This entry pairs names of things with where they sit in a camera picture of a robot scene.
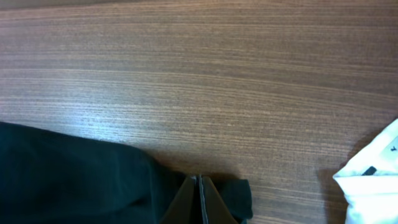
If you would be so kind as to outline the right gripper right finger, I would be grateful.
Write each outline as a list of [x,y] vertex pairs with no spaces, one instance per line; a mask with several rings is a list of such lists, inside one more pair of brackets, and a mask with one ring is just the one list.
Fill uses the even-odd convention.
[[209,177],[199,176],[203,224],[238,224]]

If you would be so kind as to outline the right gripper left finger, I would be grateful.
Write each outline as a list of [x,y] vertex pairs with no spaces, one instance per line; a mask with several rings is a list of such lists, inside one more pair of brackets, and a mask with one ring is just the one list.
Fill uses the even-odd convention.
[[160,224],[198,223],[198,184],[196,177],[187,177],[180,186]]

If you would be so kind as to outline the black t-shirt with logo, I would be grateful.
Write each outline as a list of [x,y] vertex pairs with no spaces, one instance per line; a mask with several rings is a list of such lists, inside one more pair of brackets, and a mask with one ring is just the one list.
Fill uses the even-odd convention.
[[[1,123],[2,223],[160,223],[187,175],[113,142]],[[209,177],[238,223],[253,216],[247,180]],[[198,223],[203,223],[198,186]]]

